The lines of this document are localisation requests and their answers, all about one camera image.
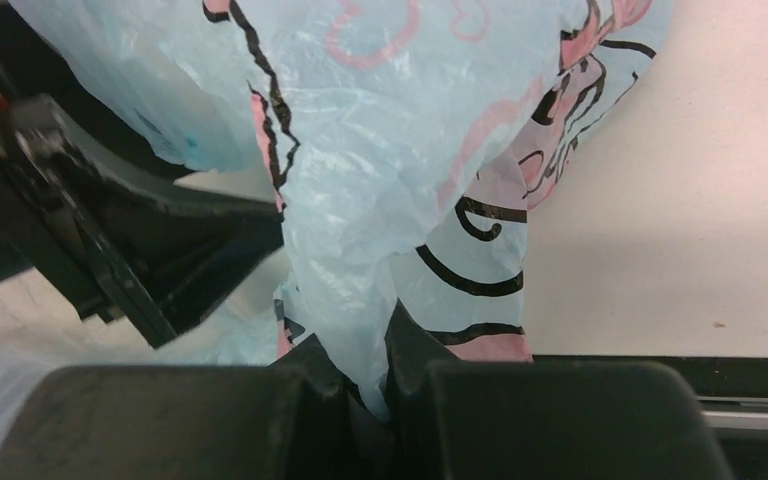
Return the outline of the light blue plastic bag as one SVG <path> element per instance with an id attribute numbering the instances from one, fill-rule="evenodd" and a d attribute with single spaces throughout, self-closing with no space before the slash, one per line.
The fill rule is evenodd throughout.
<path id="1" fill-rule="evenodd" d="M 669 1 L 17 1 L 172 164 L 263 165 L 289 275 L 151 350 L 0 291 L 0 447 L 66 366 L 266 366 L 311 335 L 387 409 L 397 303 L 469 360 L 527 361 L 527 213 L 633 87 Z"/>

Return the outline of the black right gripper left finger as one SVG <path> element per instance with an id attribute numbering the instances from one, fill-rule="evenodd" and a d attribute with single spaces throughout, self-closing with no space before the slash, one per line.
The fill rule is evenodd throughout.
<path id="1" fill-rule="evenodd" d="M 348 398 L 315 337 L 267 367 L 63 368 L 20 409 L 0 479 L 354 479 Z"/>

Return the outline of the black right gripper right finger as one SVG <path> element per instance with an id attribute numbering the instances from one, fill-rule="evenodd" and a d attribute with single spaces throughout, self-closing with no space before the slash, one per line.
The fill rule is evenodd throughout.
<path id="1" fill-rule="evenodd" d="M 403 306 L 386 334 L 404 479 L 729 479 L 690 386 L 651 362 L 470 362 Z"/>

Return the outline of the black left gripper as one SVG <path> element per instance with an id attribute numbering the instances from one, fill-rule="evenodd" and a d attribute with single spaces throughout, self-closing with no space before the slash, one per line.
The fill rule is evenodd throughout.
<path id="1" fill-rule="evenodd" d="M 0 281 L 35 268 L 81 318 L 126 318 L 160 347 L 282 246 L 281 219 L 178 186 L 112 142 L 112 112 L 0 2 Z"/>

